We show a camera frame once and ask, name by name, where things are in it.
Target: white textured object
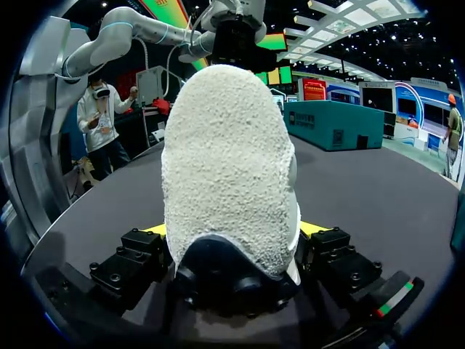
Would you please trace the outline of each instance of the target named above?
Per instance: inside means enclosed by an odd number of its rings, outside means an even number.
[[[161,163],[177,265],[194,240],[217,234],[268,275],[287,270],[299,282],[294,145],[259,78],[228,65],[197,72],[171,111]]]

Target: white ceiling structure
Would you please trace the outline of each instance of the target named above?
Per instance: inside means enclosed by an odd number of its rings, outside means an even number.
[[[284,29],[285,35],[296,36],[297,39],[286,40],[288,51],[279,54],[279,60],[288,59],[292,63],[301,60],[308,64],[316,63],[318,67],[341,69],[340,59],[315,52],[366,28],[425,15],[410,0],[351,0],[337,8],[318,1],[308,1],[308,6],[310,9],[324,13],[325,16],[320,20],[312,20],[297,15],[294,22],[309,28],[306,31]],[[344,69],[349,75],[359,76],[365,80],[386,80],[349,62],[344,62]]]

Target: black pants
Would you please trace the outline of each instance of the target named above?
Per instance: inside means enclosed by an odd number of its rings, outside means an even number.
[[[92,151],[89,153],[89,159],[94,166],[95,176],[93,177],[96,180],[104,180],[111,173],[110,161],[115,171],[125,167],[131,161],[118,140]]]

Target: teal booth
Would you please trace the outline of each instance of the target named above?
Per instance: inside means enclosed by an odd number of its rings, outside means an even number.
[[[380,148],[384,112],[376,109],[313,100],[284,104],[284,122],[290,135],[326,151]]]

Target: yellow plate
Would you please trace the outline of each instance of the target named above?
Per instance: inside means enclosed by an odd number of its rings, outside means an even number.
[[[318,225],[314,225],[312,223],[307,223],[307,222],[301,221],[300,222],[300,230],[302,230],[305,235],[310,236],[313,233],[317,233],[320,230],[327,231],[329,229],[320,227]],[[151,231],[154,234],[158,234],[160,236],[165,236],[166,235],[166,226],[164,224],[157,225],[156,227],[148,228],[148,229],[145,229],[143,231],[146,231],[146,232]]]

